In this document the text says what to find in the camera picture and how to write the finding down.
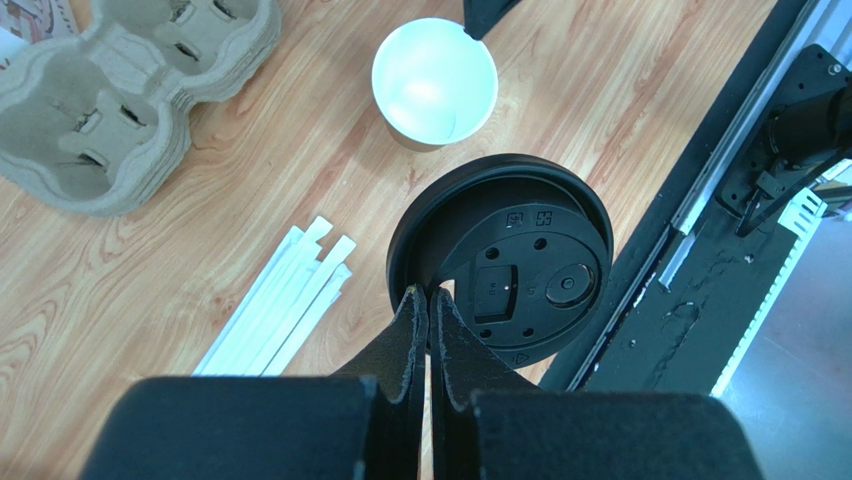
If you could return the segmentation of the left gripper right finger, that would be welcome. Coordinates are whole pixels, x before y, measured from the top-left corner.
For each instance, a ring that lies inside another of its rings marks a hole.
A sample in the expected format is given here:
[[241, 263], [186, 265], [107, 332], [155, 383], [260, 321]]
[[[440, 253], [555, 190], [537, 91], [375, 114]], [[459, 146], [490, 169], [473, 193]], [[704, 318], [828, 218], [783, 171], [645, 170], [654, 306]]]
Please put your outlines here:
[[436, 479], [494, 479], [510, 437], [505, 402], [536, 387], [465, 324], [452, 294], [430, 300], [431, 417]]

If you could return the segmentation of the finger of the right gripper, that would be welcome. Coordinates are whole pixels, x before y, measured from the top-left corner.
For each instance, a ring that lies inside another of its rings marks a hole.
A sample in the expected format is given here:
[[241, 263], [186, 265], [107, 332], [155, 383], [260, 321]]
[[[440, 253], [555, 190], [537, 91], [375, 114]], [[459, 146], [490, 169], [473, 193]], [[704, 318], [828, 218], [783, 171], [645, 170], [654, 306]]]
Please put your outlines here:
[[463, 26], [474, 40], [482, 40], [521, 0], [463, 0]]

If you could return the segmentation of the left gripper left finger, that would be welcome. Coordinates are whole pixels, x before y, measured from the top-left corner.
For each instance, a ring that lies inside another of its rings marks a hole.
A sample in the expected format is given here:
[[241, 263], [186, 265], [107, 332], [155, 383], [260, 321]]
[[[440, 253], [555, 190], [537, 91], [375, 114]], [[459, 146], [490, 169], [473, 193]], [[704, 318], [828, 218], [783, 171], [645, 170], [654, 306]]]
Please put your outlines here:
[[362, 459], [363, 479], [416, 479], [425, 403], [428, 302], [420, 285], [406, 288], [391, 323], [335, 377], [372, 386]]

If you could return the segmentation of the brown paper coffee cup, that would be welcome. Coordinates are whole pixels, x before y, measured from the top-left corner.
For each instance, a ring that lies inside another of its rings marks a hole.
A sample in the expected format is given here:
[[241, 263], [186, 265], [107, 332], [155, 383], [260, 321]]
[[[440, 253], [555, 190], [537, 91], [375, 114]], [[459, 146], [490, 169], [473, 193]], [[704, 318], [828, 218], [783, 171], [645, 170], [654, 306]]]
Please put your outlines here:
[[381, 42], [371, 87], [398, 141], [431, 151], [461, 142], [487, 123], [499, 80], [484, 42], [457, 22], [428, 17], [400, 25]]

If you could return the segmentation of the black plastic cup lid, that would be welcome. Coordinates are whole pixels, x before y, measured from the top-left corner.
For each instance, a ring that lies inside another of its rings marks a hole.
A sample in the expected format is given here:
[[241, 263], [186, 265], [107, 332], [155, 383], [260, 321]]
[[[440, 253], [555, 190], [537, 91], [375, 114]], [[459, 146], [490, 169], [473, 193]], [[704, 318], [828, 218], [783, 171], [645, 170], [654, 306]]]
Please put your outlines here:
[[386, 278], [454, 284], [465, 325], [513, 368], [567, 346], [600, 306], [614, 256], [608, 212], [565, 167], [504, 153], [446, 173], [409, 205], [390, 240]]

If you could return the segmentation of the cardboard cup carrier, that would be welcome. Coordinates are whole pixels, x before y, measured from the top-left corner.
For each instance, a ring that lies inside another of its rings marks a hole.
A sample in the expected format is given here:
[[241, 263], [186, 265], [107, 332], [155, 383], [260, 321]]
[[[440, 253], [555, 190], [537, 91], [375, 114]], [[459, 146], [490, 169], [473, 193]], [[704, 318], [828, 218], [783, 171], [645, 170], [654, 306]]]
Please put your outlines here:
[[113, 217], [152, 198], [191, 144], [189, 113], [236, 95], [278, 44], [275, 1], [95, 1], [80, 35], [1, 73], [1, 174], [38, 200]]

